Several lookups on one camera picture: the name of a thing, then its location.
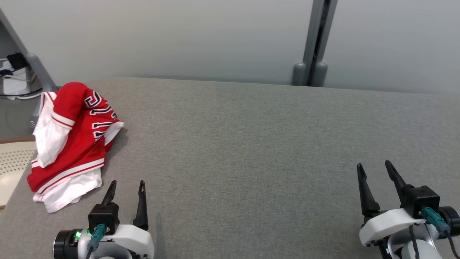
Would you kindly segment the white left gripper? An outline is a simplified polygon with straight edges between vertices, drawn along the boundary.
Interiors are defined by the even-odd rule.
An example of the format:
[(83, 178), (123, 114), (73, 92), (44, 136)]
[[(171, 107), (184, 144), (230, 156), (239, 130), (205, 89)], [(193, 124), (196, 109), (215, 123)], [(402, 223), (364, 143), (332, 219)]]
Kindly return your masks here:
[[(112, 202), (117, 181), (113, 180), (102, 200), (102, 205)], [(154, 259), (155, 248), (148, 230), (148, 210), (145, 181), (138, 189), (138, 206), (133, 225), (121, 224), (114, 235), (104, 236), (89, 259)]]

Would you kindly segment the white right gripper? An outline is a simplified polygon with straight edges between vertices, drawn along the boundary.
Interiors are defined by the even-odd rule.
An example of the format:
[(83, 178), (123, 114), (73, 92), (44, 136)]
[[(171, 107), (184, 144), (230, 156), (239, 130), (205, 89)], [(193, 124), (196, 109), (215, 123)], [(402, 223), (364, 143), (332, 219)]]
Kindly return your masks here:
[[(400, 200), (400, 208), (404, 208), (404, 187), (406, 182), (391, 161), (386, 160), (385, 167), (389, 178), (395, 185)], [(380, 212), (381, 207), (372, 195), (367, 184), (366, 172), (361, 163), (357, 164), (357, 172), (362, 215), (373, 217), (373, 215)], [(374, 244), (385, 238), (388, 238), (390, 246), (404, 245), (411, 241), (410, 226), (413, 226), (413, 234), (416, 239), (424, 240), (430, 245), (434, 245), (434, 242), (438, 239), (438, 232), (434, 226), (427, 224), (424, 219), (412, 218), (404, 209), (388, 210), (368, 220), (360, 229), (359, 238), (363, 246)]]

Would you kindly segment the red and white jersey garment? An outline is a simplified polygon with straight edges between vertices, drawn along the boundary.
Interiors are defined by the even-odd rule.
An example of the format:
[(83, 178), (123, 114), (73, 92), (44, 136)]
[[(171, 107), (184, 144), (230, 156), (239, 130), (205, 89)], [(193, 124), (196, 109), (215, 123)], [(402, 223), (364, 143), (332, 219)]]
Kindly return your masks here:
[(101, 187), (106, 154), (123, 127), (108, 101), (83, 83), (42, 93), (27, 177), (33, 201), (55, 213)]

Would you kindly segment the cream perforated laundry basket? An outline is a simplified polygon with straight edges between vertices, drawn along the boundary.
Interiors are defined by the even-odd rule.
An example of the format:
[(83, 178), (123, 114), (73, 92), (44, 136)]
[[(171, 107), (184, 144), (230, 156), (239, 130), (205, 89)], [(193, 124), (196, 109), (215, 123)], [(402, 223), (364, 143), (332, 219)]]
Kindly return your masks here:
[(33, 138), (0, 140), (0, 212), (6, 207), (35, 152)]

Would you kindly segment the grey wheeled stand leg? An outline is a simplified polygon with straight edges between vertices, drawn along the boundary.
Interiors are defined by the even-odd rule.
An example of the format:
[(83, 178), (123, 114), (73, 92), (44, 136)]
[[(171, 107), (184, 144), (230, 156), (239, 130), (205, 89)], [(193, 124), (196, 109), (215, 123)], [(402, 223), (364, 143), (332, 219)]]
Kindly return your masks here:
[(21, 50), (21, 53), (25, 55), (25, 58), (28, 61), (28, 63), (31, 65), (33, 72), (36, 73), (41, 83), (42, 91), (44, 92), (58, 91), (59, 87), (54, 83), (54, 81), (52, 80), (48, 71), (45, 69), (39, 57), (36, 54), (28, 52), (28, 50), (26, 49), (26, 47), (20, 40), (18, 34), (13, 29), (12, 25), (10, 24), (10, 22), (8, 21), (7, 17), (5, 16), (5, 14), (3, 13), (1, 9), (0, 9), (0, 21), (5, 26), (5, 29), (7, 30), (8, 34), (13, 39), (15, 44)]

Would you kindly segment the white power adapter box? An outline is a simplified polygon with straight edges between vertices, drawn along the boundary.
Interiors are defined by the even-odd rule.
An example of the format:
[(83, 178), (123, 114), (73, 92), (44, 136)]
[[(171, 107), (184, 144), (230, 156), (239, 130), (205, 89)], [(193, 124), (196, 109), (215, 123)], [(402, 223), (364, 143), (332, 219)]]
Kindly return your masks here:
[(0, 95), (8, 98), (26, 95), (31, 91), (31, 84), (35, 76), (26, 67), (13, 72), (10, 63), (6, 58), (0, 59)]

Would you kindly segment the black power plug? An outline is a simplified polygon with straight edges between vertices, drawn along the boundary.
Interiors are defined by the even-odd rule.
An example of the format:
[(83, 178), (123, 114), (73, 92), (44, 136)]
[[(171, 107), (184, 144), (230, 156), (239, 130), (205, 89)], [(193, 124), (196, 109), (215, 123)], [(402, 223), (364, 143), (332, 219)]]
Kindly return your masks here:
[(7, 58), (7, 61), (10, 63), (11, 69), (13, 70), (13, 72), (16, 72), (20, 69), (23, 69), (29, 66), (27, 59), (22, 53), (10, 54), (6, 58)]

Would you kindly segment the grey partition post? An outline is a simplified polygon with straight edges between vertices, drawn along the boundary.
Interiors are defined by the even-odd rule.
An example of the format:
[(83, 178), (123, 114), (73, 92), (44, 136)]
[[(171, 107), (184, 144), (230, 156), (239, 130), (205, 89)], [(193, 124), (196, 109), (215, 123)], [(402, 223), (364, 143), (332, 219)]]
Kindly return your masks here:
[(313, 0), (303, 61), (293, 67), (294, 86), (323, 87), (328, 65), (323, 61), (338, 0)]

